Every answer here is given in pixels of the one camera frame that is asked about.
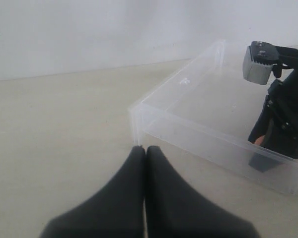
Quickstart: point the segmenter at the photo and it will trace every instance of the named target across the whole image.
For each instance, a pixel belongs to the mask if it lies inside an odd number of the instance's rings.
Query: transparent container
[[[129,109],[134,143],[146,134],[284,193],[298,189],[298,160],[247,141],[267,85],[242,76],[246,45],[218,41]],[[280,164],[260,172],[254,156]]]

